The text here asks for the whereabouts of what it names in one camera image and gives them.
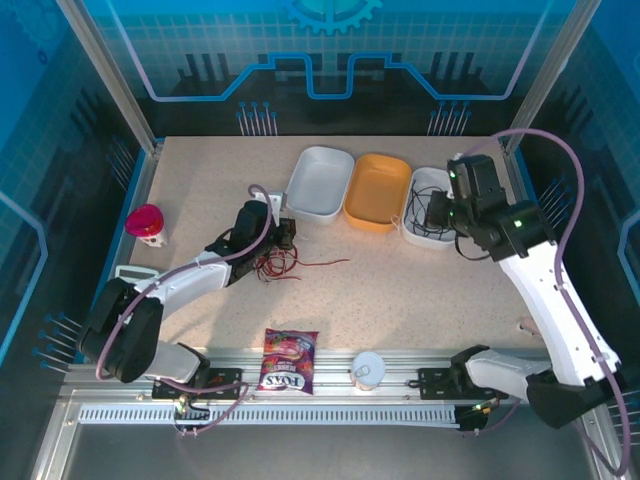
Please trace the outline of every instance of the candy bag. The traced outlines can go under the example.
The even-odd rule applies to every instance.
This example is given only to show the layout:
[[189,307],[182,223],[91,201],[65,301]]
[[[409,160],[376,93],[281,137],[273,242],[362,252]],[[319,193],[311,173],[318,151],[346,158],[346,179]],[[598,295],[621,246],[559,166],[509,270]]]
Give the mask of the candy bag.
[[317,337],[318,332],[267,328],[258,390],[293,388],[312,395]]

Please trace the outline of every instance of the speckled beige tabletop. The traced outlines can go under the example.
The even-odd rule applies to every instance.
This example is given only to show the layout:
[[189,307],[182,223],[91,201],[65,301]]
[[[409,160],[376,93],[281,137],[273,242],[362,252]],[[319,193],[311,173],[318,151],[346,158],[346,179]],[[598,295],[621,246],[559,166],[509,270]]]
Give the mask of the speckled beige tabletop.
[[[227,228],[259,183],[284,190],[300,153],[311,145],[375,152],[413,169],[444,168],[475,144],[471,137],[170,137],[158,163],[149,201],[164,212],[169,245],[137,242],[132,264],[161,270],[191,260]],[[499,147],[487,149],[503,185],[508,177]],[[526,306],[491,261],[470,262],[452,248],[439,252],[407,243],[399,233],[351,228],[341,214],[330,226],[298,222],[300,259],[328,267],[298,267],[302,280],[260,283],[248,275],[205,295],[162,325],[161,339],[193,347],[261,347],[264,329],[317,330],[318,348],[462,349],[540,347],[517,323]],[[462,241],[469,255],[478,249]]]

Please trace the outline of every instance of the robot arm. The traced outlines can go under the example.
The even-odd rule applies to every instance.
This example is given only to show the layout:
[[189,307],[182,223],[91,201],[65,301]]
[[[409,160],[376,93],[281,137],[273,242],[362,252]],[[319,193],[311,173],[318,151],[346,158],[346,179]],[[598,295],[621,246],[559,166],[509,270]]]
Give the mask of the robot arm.
[[[489,252],[522,295],[549,351],[551,363],[532,362],[478,346],[452,359],[458,385],[492,388],[531,404],[545,423],[559,428],[611,398],[604,373],[556,286],[555,236],[539,207],[509,205],[493,160],[450,160],[453,198],[434,192],[431,226],[449,227]],[[602,339],[570,280],[563,285],[598,342],[612,372],[616,353]]]
[[268,233],[249,253],[229,262],[204,265],[207,260],[241,252],[259,238],[267,220],[264,196],[246,202],[238,212],[234,227],[194,259],[196,264],[203,263],[200,268],[184,270],[162,283],[158,282],[161,275],[134,283],[120,278],[107,282],[80,332],[78,350],[96,361],[119,316],[140,292],[150,284],[159,283],[126,320],[109,351],[105,368],[125,383],[148,376],[168,378],[196,388],[202,386],[201,382],[207,378],[208,360],[186,345],[159,342],[160,325],[196,298],[225,288],[253,271],[255,261],[273,247],[293,248],[295,221],[279,218],[281,198],[274,197],[270,201],[276,214]]

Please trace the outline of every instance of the red wire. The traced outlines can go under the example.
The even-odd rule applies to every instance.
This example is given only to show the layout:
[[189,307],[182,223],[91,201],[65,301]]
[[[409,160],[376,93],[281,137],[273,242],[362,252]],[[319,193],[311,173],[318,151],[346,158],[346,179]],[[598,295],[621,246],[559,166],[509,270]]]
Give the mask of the red wire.
[[274,247],[271,251],[256,261],[256,275],[261,282],[269,283],[273,280],[301,280],[296,275],[287,275],[296,265],[303,267],[322,267],[340,262],[348,262],[348,258],[341,258],[330,262],[304,263],[298,260],[298,248],[283,250]]

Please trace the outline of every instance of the white tray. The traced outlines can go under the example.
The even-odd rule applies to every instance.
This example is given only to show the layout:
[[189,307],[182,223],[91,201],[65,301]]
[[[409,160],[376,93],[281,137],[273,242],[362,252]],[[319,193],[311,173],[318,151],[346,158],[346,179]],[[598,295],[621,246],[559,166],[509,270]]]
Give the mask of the white tray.
[[342,150],[309,147],[287,187],[287,208],[298,220],[328,225],[342,209],[355,161]]
[[[416,191],[420,191],[428,187],[439,187],[445,192],[450,191],[451,182],[449,181],[449,174],[445,170],[440,170],[438,168],[422,167],[413,172],[409,185],[409,192],[407,192],[407,199],[404,202],[404,209],[402,211],[402,236],[407,242],[418,245],[419,247],[432,248],[435,250],[444,250],[451,247],[456,235],[453,230],[443,233],[440,238],[438,235],[430,235],[429,237],[416,235],[412,231],[414,212],[407,212],[409,202],[411,201],[411,188]],[[415,209],[415,218],[420,223],[424,221],[424,217],[427,213],[426,209],[429,206],[428,201],[423,200],[422,203],[424,203],[425,208],[419,206],[419,208]]]

